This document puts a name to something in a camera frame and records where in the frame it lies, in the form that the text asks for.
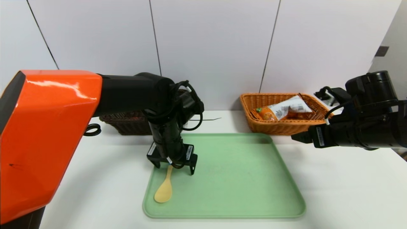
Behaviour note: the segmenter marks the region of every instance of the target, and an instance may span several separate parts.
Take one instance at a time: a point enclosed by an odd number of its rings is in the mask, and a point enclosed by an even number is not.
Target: wooden spoon
[[[171,199],[173,195],[173,187],[171,186],[171,172],[173,170],[173,166],[169,165],[167,170],[167,176],[165,177],[164,182],[161,186],[157,189],[154,195],[154,200],[159,203],[165,203]]]

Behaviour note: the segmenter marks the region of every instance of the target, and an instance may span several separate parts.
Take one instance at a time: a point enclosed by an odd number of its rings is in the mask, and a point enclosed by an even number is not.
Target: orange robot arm
[[[12,80],[0,104],[1,224],[51,201],[101,88],[100,75],[80,70],[23,70]]]
[[[179,94],[180,86],[189,92]],[[92,136],[86,132],[90,119],[134,110],[143,110],[157,145],[147,158],[158,168],[168,159],[175,168],[189,165],[193,174],[197,155],[186,159],[189,145],[183,144],[180,133],[202,123],[204,105],[188,81],[175,84],[150,73],[18,72],[0,98],[2,228],[15,222],[14,227],[23,228],[20,225],[28,219],[31,229],[35,213],[39,226],[80,139]],[[183,128],[195,114],[201,116],[198,126]]]

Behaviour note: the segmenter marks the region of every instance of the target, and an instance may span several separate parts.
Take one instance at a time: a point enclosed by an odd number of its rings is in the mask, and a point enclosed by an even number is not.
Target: orange robot casing
[[[3,96],[18,96],[15,106],[0,114],[0,224],[51,201],[102,88],[100,75],[81,70],[22,70],[14,80],[20,88]]]

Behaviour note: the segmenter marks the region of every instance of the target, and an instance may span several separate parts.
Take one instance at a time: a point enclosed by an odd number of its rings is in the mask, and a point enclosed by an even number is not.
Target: white label
[[[312,110],[298,95],[268,107],[276,115],[277,121],[286,117],[289,111],[297,113],[312,112]]]
[[[191,153],[192,153],[192,148],[194,148],[193,146],[188,146],[188,149],[186,151],[186,160],[188,161],[189,158],[191,157]]]
[[[167,161],[168,161],[168,163],[170,163],[170,164],[173,163],[173,161],[171,161],[171,158],[170,158],[170,157],[167,157]]]
[[[324,136],[322,135],[322,129],[320,127],[317,127],[317,135],[318,135],[318,140],[319,140],[319,145],[324,146]]]
[[[154,152],[154,150],[155,150],[155,148],[156,148],[156,145],[155,145],[155,143],[153,143],[153,144],[151,145],[150,150],[149,150],[149,152],[148,152],[147,155],[152,155],[153,152]]]

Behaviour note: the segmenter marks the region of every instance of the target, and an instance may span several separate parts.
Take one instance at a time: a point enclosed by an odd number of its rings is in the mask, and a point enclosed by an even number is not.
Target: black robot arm
[[[346,82],[346,91],[335,88],[342,104],[326,114],[326,124],[311,126],[308,131],[292,135],[293,140],[314,143],[316,148],[355,146],[407,148],[407,100],[398,100],[387,71],[368,73]],[[317,92],[322,97],[324,89]],[[341,114],[328,120],[339,107]]]
[[[169,162],[174,168],[190,165],[193,174],[197,155],[193,154],[192,145],[183,143],[180,134],[182,130],[194,130],[201,125],[204,104],[189,82],[175,84],[169,78],[151,73],[100,76],[101,99],[93,116],[142,110],[154,138],[154,149],[147,158],[158,168],[160,161]],[[180,93],[181,86],[187,91]],[[200,115],[197,126],[183,128],[193,115]]]

